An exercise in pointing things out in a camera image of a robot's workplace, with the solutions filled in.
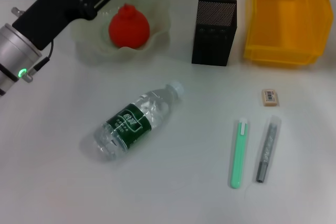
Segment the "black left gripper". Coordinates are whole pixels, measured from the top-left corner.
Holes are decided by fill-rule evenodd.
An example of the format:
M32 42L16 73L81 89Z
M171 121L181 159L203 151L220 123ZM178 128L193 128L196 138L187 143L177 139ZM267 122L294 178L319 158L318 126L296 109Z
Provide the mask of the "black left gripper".
M37 0L13 27L43 50L75 19L92 20L110 0Z

